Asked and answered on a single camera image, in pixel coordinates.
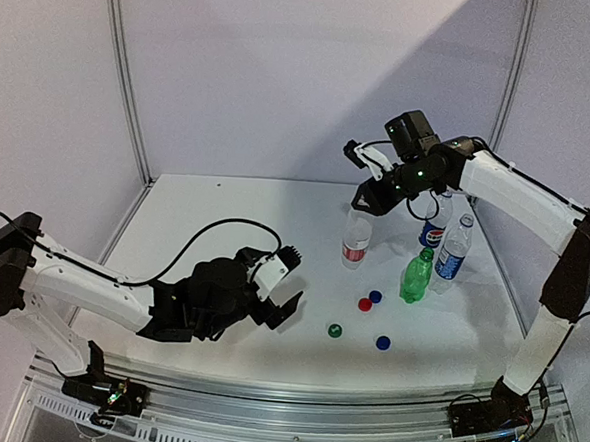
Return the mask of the clear bottle red label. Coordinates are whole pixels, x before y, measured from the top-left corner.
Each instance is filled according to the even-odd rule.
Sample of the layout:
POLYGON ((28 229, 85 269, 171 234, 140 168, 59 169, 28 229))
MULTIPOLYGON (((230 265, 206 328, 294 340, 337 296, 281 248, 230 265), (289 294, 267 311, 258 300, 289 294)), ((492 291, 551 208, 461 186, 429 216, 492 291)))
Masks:
POLYGON ((351 207, 347 214, 341 247, 342 263, 346 268, 355 270, 363 263, 372 232, 372 216, 351 207))

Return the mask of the clear Pepsi bottle blue label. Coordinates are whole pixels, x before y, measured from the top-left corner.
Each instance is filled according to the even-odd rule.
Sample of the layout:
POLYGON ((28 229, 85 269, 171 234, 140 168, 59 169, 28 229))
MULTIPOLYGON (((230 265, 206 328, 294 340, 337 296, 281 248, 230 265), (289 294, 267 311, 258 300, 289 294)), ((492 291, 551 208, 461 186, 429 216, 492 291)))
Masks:
POLYGON ((446 190, 440 195, 431 193, 431 200, 424 217, 424 226, 418 241, 424 247, 436 249, 442 241, 453 216, 453 193, 446 190))

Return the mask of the green bottle cap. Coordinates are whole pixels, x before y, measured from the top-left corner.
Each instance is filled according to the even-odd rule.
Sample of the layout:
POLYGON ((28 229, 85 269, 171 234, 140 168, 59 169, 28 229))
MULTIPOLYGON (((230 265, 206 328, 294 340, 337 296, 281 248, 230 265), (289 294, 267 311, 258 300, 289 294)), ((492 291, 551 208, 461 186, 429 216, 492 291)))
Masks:
POLYGON ((338 323, 331 323, 327 328, 327 334, 332 337, 332 339, 338 339, 342 336, 343 327, 338 323))

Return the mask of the blue Pepsi bottle cap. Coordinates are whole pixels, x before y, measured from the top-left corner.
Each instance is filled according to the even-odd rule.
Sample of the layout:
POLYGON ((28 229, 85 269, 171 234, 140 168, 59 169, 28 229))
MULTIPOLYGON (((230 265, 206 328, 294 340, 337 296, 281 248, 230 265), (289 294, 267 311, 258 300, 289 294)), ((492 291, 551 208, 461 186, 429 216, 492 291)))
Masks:
POLYGON ((371 292, 369 293, 369 297, 368 297, 368 298, 370 299, 370 301, 371 301, 373 304, 377 304, 377 303, 381 302, 381 300, 382 300, 382 298, 383 298, 383 295, 381 294, 381 292, 380 292, 380 291, 378 291, 378 290, 373 290, 373 291, 371 291, 371 292))

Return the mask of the green plastic bottle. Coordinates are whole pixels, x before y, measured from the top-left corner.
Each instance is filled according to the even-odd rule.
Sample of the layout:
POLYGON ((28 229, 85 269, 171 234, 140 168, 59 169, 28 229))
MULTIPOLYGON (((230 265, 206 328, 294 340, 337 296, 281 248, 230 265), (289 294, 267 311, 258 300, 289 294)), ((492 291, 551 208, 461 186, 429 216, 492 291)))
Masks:
POLYGON ((400 285, 400 297, 405 303, 416 303, 424 298, 430 283, 434 251, 425 247, 406 266, 400 285))

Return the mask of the red bottle cap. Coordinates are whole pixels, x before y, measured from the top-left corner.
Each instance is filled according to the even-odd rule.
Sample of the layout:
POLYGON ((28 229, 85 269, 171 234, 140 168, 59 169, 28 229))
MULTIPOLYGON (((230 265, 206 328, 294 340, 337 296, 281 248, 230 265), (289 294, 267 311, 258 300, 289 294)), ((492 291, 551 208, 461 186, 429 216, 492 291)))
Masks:
POLYGON ((363 312, 369 312, 372 310, 373 303, 371 299, 364 297, 358 301, 358 308, 363 312))

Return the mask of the clear bottle small blue label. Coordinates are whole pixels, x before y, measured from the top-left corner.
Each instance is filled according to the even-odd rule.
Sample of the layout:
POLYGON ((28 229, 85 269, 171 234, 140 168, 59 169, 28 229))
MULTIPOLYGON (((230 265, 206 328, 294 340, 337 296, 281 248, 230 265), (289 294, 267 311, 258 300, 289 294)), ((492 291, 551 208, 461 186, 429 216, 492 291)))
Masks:
POLYGON ((449 290, 461 269, 472 245, 474 219, 472 214, 464 213, 444 236, 429 282, 429 288, 435 294, 442 295, 449 290))

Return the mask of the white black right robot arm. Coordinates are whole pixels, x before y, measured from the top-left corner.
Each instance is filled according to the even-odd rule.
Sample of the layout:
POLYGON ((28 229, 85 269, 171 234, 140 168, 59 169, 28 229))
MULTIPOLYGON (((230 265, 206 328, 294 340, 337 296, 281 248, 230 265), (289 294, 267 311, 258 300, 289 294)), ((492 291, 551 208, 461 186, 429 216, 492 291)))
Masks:
POLYGON ((497 157, 480 138, 440 140, 420 110, 385 125, 393 163, 374 143, 351 140, 344 155, 372 177, 359 185, 353 208, 383 216, 401 201, 447 189, 490 203, 538 236, 558 261, 542 287, 539 311, 480 420, 500 430, 528 420, 528 394, 559 354, 590 298, 590 208, 567 200, 497 157))

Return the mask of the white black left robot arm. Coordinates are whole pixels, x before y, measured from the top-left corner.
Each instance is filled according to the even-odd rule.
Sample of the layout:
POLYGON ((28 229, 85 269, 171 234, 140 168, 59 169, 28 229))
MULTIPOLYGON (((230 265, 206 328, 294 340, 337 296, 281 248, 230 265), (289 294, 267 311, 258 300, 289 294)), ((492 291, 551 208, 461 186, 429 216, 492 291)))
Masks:
POLYGON ((284 244, 272 252, 251 247, 233 257, 197 263, 171 284, 161 275, 132 280, 77 257, 41 231, 42 219, 0 212, 0 318, 53 361, 60 373, 92 403, 104 403, 113 382, 103 371, 103 352, 77 335, 47 305, 65 301, 113 321, 154 342, 215 341, 246 317, 273 330, 297 309, 300 296, 278 306, 270 299, 302 258, 284 244))

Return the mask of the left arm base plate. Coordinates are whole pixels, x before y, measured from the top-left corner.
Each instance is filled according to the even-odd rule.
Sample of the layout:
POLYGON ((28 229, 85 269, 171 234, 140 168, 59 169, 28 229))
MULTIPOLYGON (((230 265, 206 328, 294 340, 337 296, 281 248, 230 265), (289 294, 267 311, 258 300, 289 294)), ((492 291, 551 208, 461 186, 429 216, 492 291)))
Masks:
POLYGON ((70 398, 96 406, 100 416, 140 417, 148 397, 146 385, 89 374, 67 376, 61 391, 70 398))

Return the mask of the aluminium front rail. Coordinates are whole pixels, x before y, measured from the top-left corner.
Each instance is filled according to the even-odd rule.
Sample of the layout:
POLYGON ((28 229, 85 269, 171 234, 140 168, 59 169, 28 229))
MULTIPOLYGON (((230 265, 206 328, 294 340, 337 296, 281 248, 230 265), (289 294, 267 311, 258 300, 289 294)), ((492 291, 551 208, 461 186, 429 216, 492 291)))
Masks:
MULTIPOLYGON (((457 435, 449 408, 487 399, 488 384, 404 391, 336 390, 233 382, 173 371, 116 355, 109 374, 146 385, 140 417, 106 429, 89 405, 62 394, 62 379, 36 356, 20 386, 4 442, 503 442, 510 433, 457 435)), ((578 442, 564 390, 536 407, 530 442, 578 442)))

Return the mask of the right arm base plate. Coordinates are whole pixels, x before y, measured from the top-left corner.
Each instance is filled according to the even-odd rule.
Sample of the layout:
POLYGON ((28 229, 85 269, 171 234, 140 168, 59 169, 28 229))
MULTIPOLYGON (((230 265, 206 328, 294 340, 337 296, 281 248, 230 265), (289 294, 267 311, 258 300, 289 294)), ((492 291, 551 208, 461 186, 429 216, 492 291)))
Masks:
POLYGON ((447 417, 453 437, 477 436, 503 442, 529 442, 544 427, 548 417, 548 402, 543 405, 543 416, 534 422, 528 398, 511 401, 481 399, 475 394, 453 398, 447 417))

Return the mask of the right aluminium corner post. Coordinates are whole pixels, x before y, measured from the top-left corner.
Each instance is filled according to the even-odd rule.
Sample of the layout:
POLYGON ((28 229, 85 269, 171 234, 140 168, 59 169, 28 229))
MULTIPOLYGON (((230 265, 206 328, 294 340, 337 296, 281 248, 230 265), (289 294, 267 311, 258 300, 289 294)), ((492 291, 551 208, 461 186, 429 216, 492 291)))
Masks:
POLYGON ((516 92, 519 86, 521 73, 525 66, 530 40, 532 38, 533 24, 535 22, 536 11, 538 8, 538 0, 524 1, 522 23, 520 24, 515 42, 510 70, 507 75, 505 88, 501 96, 501 102, 489 137, 489 145, 495 150, 499 148, 499 144, 501 143, 506 129, 507 121, 509 120, 511 108, 515 102, 516 92))

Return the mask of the aluminium corner post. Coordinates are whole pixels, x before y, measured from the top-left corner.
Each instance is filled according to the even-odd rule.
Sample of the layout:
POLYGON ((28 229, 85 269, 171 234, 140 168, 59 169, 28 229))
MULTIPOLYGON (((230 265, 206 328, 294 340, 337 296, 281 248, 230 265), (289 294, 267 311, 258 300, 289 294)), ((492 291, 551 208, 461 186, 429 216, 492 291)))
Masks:
POLYGON ((507 75, 505 88, 501 96, 501 102, 489 137, 489 145, 495 150, 499 148, 499 144, 501 143, 506 129, 507 121, 509 120, 511 108, 515 102, 516 92, 519 86, 521 73, 525 66, 530 40, 532 38, 533 24, 535 22, 536 11, 538 8, 538 0, 524 1, 522 23, 520 24, 515 42, 510 70, 507 75))
POLYGON ((121 91, 123 113, 127 124, 130 146, 133 151, 138 176, 144 187, 149 187, 153 182, 153 174, 148 163, 148 154, 145 147, 141 122, 138 115, 138 106, 135 99, 135 89, 132 83, 132 73, 129 65, 129 54, 123 19, 122 0, 107 0, 108 17, 110 22, 110 34, 115 58, 117 80, 121 91))

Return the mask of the left aluminium corner post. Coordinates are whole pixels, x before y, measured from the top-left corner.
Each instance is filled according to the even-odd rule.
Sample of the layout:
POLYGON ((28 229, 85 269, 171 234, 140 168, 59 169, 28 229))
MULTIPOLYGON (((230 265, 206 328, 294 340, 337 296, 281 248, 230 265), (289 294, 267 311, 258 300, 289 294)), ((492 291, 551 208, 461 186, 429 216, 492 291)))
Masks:
POLYGON ((129 54, 123 19, 122 0, 107 0, 108 17, 110 22, 110 34, 115 58, 117 80, 121 91, 123 113, 127 124, 130 146, 133 151, 138 176, 144 187, 149 187, 153 182, 153 174, 148 163, 148 154, 145 147, 141 122, 138 115, 138 106, 135 99, 135 89, 132 83, 132 73, 129 65, 129 54))

